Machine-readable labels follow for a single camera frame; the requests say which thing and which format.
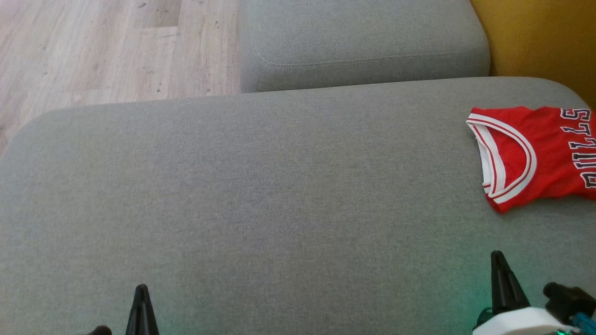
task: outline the chicago bulls jersey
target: chicago bulls jersey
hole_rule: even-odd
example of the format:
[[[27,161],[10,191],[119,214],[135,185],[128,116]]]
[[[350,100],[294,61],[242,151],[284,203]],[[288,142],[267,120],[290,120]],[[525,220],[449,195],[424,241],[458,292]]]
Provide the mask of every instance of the chicago bulls jersey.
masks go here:
[[[596,200],[596,117],[589,109],[474,108],[483,187],[497,212],[536,198]]]

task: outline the white trim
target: white trim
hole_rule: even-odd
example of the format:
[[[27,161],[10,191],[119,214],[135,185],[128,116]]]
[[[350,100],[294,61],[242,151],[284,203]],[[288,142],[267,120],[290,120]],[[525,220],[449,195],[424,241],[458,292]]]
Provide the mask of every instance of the white trim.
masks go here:
[[[492,158],[492,182],[491,182],[491,194],[501,192],[505,189],[505,182],[507,181],[507,171],[505,170],[505,164],[499,153],[499,147],[496,146],[495,139],[492,137],[491,132],[486,129],[485,126],[474,125],[477,134],[486,146],[487,153]]]
[[[530,181],[534,177],[534,174],[536,173],[536,168],[538,167],[538,162],[536,160],[536,152],[532,148],[530,142],[512,126],[502,121],[493,119],[492,117],[472,113],[468,117],[466,123],[468,123],[468,125],[475,125],[476,127],[478,127],[479,125],[487,126],[494,130],[502,132],[503,134],[511,137],[516,142],[518,142],[518,144],[520,144],[520,146],[526,154],[526,167],[524,169],[524,172],[521,174],[519,178],[517,178],[514,182],[512,182],[509,186],[505,187],[503,190],[494,193],[490,192],[489,197],[493,199],[495,203],[500,204],[508,200],[511,200],[513,197],[520,194],[530,183]]]
[[[482,162],[482,186],[490,186],[492,176],[488,153],[480,141],[478,141],[478,149],[480,150],[480,161]]]

